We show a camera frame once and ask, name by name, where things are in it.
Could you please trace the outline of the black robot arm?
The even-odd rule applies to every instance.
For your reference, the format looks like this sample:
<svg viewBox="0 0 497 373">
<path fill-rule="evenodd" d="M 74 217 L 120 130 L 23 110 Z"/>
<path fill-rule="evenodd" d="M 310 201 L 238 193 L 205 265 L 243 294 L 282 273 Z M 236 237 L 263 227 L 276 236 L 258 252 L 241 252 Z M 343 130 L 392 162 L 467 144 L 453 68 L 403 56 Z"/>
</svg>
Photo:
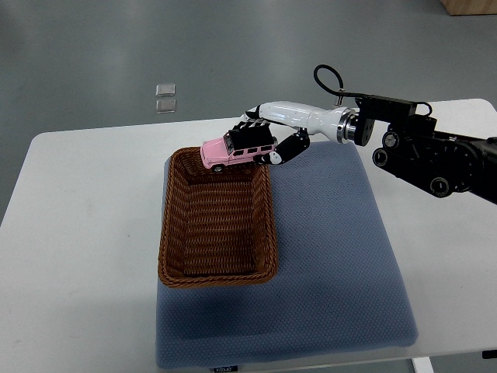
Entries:
<svg viewBox="0 0 497 373">
<path fill-rule="evenodd" d="M 372 155 L 376 167 L 434 197 L 470 192 L 496 202 L 496 138 L 474 138 L 436 130 L 432 110 L 417 114 L 419 102 L 356 94 L 354 143 L 370 140 L 374 123 L 388 129 Z"/>
</svg>

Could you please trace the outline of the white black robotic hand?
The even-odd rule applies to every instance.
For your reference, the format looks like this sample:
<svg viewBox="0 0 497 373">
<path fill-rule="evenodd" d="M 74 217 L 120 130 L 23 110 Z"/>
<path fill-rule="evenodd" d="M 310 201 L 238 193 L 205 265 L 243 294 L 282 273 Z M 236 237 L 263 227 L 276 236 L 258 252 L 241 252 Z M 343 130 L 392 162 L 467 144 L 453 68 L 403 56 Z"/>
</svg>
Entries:
<svg viewBox="0 0 497 373">
<path fill-rule="evenodd" d="M 266 155 L 257 155 L 257 164 L 280 165 L 297 157 L 310 146 L 310 136 L 323 134 L 332 142 L 345 144 L 355 138 L 358 113 L 340 106 L 324 110 L 314 106 L 287 101 L 264 103 L 246 111 L 235 129 L 279 124 L 296 132 L 280 142 Z"/>
</svg>

